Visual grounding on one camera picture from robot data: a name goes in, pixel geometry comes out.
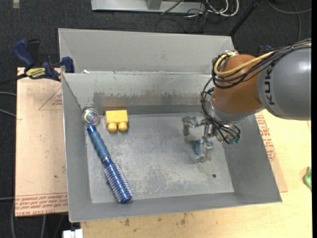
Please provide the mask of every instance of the yellow toy brick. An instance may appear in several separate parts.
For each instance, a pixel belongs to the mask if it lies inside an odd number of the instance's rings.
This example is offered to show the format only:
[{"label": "yellow toy brick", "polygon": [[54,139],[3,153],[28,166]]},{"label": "yellow toy brick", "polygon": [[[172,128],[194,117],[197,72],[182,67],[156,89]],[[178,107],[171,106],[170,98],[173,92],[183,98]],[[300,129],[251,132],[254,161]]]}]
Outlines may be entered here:
[{"label": "yellow toy brick", "polygon": [[106,111],[106,122],[109,131],[114,132],[117,128],[125,131],[128,128],[128,113],[126,110]]}]

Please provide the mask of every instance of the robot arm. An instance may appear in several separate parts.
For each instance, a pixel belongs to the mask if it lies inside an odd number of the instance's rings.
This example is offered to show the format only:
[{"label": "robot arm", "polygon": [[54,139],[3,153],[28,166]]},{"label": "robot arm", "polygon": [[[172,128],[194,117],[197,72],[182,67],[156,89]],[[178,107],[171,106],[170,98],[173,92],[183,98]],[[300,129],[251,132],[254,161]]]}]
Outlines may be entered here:
[{"label": "robot arm", "polygon": [[257,58],[236,51],[215,58],[211,78],[201,92],[205,118],[201,122],[184,118],[184,135],[189,127],[203,124],[202,144],[211,137],[237,143],[236,123],[262,109],[283,119],[309,120],[311,46],[311,40],[304,40]]}]

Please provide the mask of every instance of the cable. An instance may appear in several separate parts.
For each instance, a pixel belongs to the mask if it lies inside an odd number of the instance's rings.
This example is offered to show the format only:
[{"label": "cable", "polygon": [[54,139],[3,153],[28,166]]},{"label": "cable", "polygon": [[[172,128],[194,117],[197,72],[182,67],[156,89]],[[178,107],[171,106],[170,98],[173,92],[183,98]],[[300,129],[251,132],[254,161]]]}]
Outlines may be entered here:
[{"label": "cable", "polygon": [[13,82],[13,81],[16,81],[16,80],[19,80],[19,79],[24,78],[24,77],[27,77],[27,75],[21,74],[21,75],[14,77],[14,78],[7,79],[5,81],[0,82],[0,86],[5,85],[5,84],[10,83],[10,82]]},{"label": "cable", "polygon": [[15,94],[15,93],[0,92],[0,94],[7,94],[7,95],[12,95],[12,96],[15,96],[15,97],[16,97],[16,94]]},{"label": "cable", "polygon": [[14,197],[1,197],[0,201],[13,200]]},{"label": "cable", "polygon": [[248,62],[246,62],[246,63],[244,63],[244,64],[242,64],[242,65],[240,65],[240,66],[238,66],[238,67],[236,67],[236,68],[233,68],[233,69],[231,69],[231,70],[224,71],[224,72],[219,72],[219,71],[218,71],[218,67],[219,67],[220,62],[223,61],[224,58],[232,56],[232,55],[229,55],[229,53],[226,53],[226,54],[223,54],[223,55],[217,60],[217,62],[215,63],[215,65],[214,65],[214,72],[215,72],[215,74],[218,75],[218,76],[228,76],[228,75],[231,75],[231,74],[233,74],[233,73],[235,73],[235,72],[240,71],[241,69],[243,69],[244,67],[246,67],[246,66],[248,66],[248,65],[250,65],[250,64],[252,64],[252,63],[255,63],[255,62],[259,61],[259,60],[262,60],[262,59],[264,59],[264,58],[266,58],[266,57],[272,55],[273,53],[274,53],[274,51],[271,51],[271,52],[266,53],[266,54],[264,54],[264,55],[262,55],[262,56],[259,56],[259,57],[257,57],[257,58],[254,58],[254,59],[252,59],[252,60],[250,60],[250,61],[248,61]]},{"label": "cable", "polygon": [[312,8],[309,8],[307,10],[302,10],[302,11],[284,11],[284,10],[278,9],[275,6],[273,6],[268,0],[266,0],[266,1],[267,1],[268,5],[271,6],[274,10],[277,10],[279,12],[286,13],[286,14],[300,14],[300,13],[305,13],[305,12],[309,12],[312,10]]},{"label": "cable", "polygon": [[61,216],[61,219],[59,220],[59,223],[58,223],[58,225],[57,225],[57,228],[56,228],[56,231],[55,231],[55,234],[54,234],[53,238],[56,238],[56,236],[57,236],[57,234],[58,234],[58,232],[59,232],[60,225],[61,225],[61,223],[62,223],[62,221],[63,221],[63,218],[64,218],[64,215],[62,215],[62,216]]},{"label": "cable", "polygon": [[[293,3],[293,1],[291,1],[291,4],[293,5],[293,7],[296,10],[296,12],[298,12],[298,9],[295,6],[295,4]],[[298,18],[298,37],[297,37],[297,41],[300,41],[300,39],[301,39],[301,31],[302,31],[302,21],[301,21],[300,13],[297,13],[297,18]]]},{"label": "cable", "polygon": [[167,9],[166,11],[162,12],[161,15],[170,12],[173,10],[175,7],[177,7],[183,0],[178,1],[175,5],[173,5],[171,8]]},{"label": "cable", "polygon": [[5,111],[5,110],[2,110],[2,109],[0,109],[0,113],[5,113],[5,114],[7,114],[7,115],[9,115],[9,116],[16,117],[16,115],[15,115],[15,114],[10,113],[10,112]]},{"label": "cable", "polygon": [[236,15],[239,11],[239,0],[234,0],[235,1],[235,5],[236,5],[236,9],[234,10],[234,12],[230,13],[230,14],[227,14],[226,12],[228,11],[229,9],[229,2],[228,0],[224,0],[225,3],[226,3],[226,7],[225,8],[222,8],[220,10],[216,10],[212,5],[211,5],[211,2],[209,2],[208,0],[205,0],[206,2],[206,6],[209,7],[211,10],[207,9],[208,12],[210,13],[214,13],[214,14],[217,14],[217,15],[221,15],[221,16],[224,16],[224,17],[232,17],[234,15]]},{"label": "cable", "polygon": [[[225,58],[229,57],[227,55],[228,53],[225,53],[223,55],[220,55],[218,58],[215,58],[212,61],[212,63],[213,63],[213,70],[211,71],[212,81],[216,87],[219,87],[222,89],[233,87],[241,82],[245,82],[247,80],[250,80],[253,76],[258,74],[259,71],[256,72],[251,77],[249,77],[248,79],[246,79],[247,76],[250,75],[250,73],[252,73],[252,72],[256,71],[257,69],[259,69],[260,67],[262,67],[263,65],[266,65],[265,67],[272,65],[272,64],[274,65],[277,61],[279,61],[286,54],[288,54],[294,50],[297,50],[297,49],[311,47],[311,45],[312,45],[311,40],[307,39],[307,40],[299,41],[292,46],[287,46],[287,47],[275,49],[274,51],[267,53],[267,54],[270,54],[267,57],[263,57],[263,56],[258,57],[258,58],[262,58],[262,61],[259,61],[258,63],[253,65],[251,68],[249,68],[246,72],[241,73],[235,77],[232,77],[232,76],[234,74],[236,74],[237,72],[239,72],[241,69],[243,69],[245,66],[250,65],[251,63],[255,62],[256,59],[253,59],[253,60],[249,61],[248,63],[243,64],[242,66],[238,66],[236,68],[233,68],[232,70],[228,71],[229,75],[219,76],[216,74],[216,71],[218,71],[219,67],[221,66],[221,62],[224,60],[224,57]],[[225,83],[227,83],[227,85],[219,85],[217,82],[225,82]]]},{"label": "cable", "polygon": [[15,207],[15,200],[12,203],[12,210],[11,210],[11,232],[12,232],[12,237],[16,238],[15,229],[14,229],[14,207]]},{"label": "cable", "polygon": [[44,237],[44,230],[45,230],[45,223],[46,223],[46,214],[43,217],[43,224],[42,224],[42,231],[41,231],[41,238]]}]

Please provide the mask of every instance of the cardboard sheet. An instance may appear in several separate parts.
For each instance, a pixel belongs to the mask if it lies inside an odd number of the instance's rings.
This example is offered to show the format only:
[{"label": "cardboard sheet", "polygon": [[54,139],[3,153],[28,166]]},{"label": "cardboard sheet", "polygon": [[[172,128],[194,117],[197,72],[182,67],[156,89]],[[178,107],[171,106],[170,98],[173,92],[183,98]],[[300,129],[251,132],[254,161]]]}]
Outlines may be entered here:
[{"label": "cardboard sheet", "polygon": [[67,212],[61,83],[17,81],[15,216]]}]

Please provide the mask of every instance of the metal stand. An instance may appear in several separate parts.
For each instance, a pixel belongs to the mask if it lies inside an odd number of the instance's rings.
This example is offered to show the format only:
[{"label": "metal stand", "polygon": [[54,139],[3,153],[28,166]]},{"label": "metal stand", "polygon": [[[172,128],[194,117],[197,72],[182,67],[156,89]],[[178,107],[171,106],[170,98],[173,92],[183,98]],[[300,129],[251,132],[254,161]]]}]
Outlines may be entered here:
[{"label": "metal stand", "polygon": [[[92,0],[92,11],[142,11],[164,12],[175,5],[176,1],[167,0]],[[191,9],[202,10],[200,2],[181,2],[170,12],[187,13]]]}]

